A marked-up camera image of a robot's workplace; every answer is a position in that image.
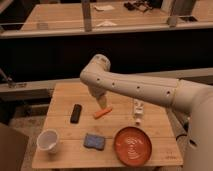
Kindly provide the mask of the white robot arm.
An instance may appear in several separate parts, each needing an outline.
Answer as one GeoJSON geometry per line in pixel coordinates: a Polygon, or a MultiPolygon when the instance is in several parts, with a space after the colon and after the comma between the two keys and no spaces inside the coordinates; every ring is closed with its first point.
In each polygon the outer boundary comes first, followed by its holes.
{"type": "Polygon", "coordinates": [[[182,171],[213,171],[213,86],[183,79],[118,74],[110,60],[96,54],[80,73],[91,95],[106,91],[189,114],[182,171]]]}

